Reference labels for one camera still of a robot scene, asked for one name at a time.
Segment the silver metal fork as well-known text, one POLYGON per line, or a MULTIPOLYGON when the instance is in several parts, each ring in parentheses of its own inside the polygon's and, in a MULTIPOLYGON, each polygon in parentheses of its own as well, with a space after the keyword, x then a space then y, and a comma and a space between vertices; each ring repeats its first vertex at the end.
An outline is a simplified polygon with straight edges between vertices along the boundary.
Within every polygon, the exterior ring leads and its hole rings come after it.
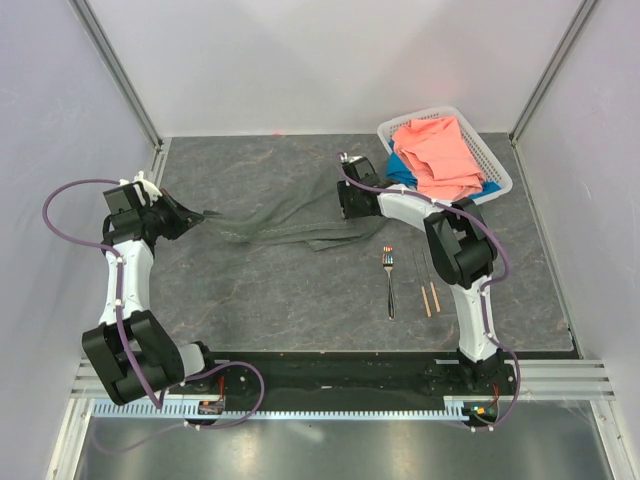
POLYGON ((388 318, 394 320, 396 316, 395 296, 393 291, 392 272, 394 267, 393 248, 385 246, 382 254, 382 265, 387 275, 387 308, 388 318))

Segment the salmon pink cloth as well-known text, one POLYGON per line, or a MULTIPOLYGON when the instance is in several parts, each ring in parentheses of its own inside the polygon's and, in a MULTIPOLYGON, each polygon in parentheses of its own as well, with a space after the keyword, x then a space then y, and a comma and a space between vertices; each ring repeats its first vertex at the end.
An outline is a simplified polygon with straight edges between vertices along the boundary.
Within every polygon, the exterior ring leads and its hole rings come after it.
POLYGON ((395 154, 427 197, 453 201, 481 193, 486 177, 465 142, 458 119, 411 119, 392 136, 395 154))

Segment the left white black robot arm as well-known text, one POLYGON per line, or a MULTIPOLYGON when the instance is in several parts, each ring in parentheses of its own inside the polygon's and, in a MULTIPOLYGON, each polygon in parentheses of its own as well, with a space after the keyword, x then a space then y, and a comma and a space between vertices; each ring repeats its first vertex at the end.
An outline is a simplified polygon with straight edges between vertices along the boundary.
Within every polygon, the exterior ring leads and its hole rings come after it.
POLYGON ((205 360, 204 344, 177 346, 150 308, 150 275, 157 240, 176 240, 205 217, 165 190, 137 177, 103 193, 109 215, 103 223, 108 287, 96 328, 82 335, 82 348, 113 403, 162 392, 185 381, 198 393, 219 382, 219 369, 205 360))

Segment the white plastic basket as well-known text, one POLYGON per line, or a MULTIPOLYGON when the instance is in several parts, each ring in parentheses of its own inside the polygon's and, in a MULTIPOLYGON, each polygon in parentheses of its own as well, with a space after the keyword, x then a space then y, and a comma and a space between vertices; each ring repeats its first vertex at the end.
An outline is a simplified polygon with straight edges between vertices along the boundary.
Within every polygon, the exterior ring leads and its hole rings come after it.
POLYGON ((513 187, 510 175, 464 115, 452 106, 432 107, 392 118, 378 126, 377 135, 384 149, 388 154, 391 154, 390 142, 393 135, 401 126, 408 125, 411 119, 437 119, 447 116, 455 116, 458 119, 462 138, 485 174, 486 180, 497 185, 496 189, 475 197, 475 203, 482 205, 509 193, 513 187))

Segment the right metal chopstick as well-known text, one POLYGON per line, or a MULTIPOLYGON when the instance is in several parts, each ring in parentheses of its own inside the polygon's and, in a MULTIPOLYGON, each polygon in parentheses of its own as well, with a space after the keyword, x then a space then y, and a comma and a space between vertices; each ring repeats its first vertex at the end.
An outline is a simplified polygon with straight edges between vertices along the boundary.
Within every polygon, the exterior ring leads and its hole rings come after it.
POLYGON ((439 298, 438 298, 438 294, 437 294, 437 289, 436 289, 435 283, 434 283, 433 278, 432 278, 429 261, 427 260, 426 253, 425 253, 424 249, 422 250, 422 257, 423 257, 423 261, 424 261, 424 265, 425 265, 427 280, 429 282, 429 288, 431 290, 431 294, 432 294, 435 310, 436 310, 437 313, 440 313, 441 312, 441 306, 440 306, 440 302, 439 302, 439 298))

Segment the blue cloth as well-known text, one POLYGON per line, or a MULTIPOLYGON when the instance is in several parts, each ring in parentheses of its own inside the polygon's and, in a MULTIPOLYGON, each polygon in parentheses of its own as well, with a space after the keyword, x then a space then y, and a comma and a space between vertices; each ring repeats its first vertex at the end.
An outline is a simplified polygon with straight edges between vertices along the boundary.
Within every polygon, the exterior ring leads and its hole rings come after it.
MULTIPOLYGON (((386 177, 407 186, 411 186, 411 187, 418 186, 418 181, 413 175, 413 173, 404 164, 401 158, 395 153, 392 153, 389 157, 387 168, 386 168, 386 177)), ((497 183, 493 181, 485 181, 482 184, 482 190, 478 193, 471 194, 470 197, 478 198, 478 197, 499 192, 500 190, 501 190, 501 187, 497 183)))

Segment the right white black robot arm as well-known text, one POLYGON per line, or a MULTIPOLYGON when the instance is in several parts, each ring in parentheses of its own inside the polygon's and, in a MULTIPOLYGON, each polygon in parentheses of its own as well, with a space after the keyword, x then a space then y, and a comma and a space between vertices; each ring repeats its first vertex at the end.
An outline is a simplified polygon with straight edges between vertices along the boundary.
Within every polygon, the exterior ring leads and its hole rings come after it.
POLYGON ((426 234, 431 264, 450 286, 459 325, 458 381, 467 392, 483 392, 493 382, 515 380, 504 363, 505 348, 496 338, 490 286, 494 261, 504 254, 476 203, 465 197, 446 202, 426 197, 399 183, 382 183, 364 156, 342 154, 337 191, 343 216, 381 216, 426 234))

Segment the grey cloth napkin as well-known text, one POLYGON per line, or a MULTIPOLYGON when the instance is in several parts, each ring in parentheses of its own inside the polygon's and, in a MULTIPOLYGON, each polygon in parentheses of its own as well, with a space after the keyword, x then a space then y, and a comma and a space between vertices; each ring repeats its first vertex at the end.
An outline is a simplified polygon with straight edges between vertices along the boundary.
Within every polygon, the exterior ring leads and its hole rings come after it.
POLYGON ((314 251, 367 240, 386 219, 379 216, 346 219, 338 200, 337 179, 319 174, 285 188, 251 214, 203 212, 223 240, 253 245, 305 243, 314 251))

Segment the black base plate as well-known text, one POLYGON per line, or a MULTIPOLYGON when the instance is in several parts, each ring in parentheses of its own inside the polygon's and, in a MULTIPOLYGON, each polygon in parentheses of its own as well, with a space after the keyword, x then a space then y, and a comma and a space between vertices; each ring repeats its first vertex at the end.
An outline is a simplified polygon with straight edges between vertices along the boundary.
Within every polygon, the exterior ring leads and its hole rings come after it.
POLYGON ((208 369, 223 369, 199 380, 171 388, 175 394, 214 394, 247 398, 259 392, 259 381, 242 361, 256 367, 266 397, 282 391, 317 393, 322 390, 374 389, 416 393, 489 397, 512 395, 518 386, 514 366, 502 351, 474 364, 458 352, 329 351, 329 352, 213 352, 205 355, 208 369))

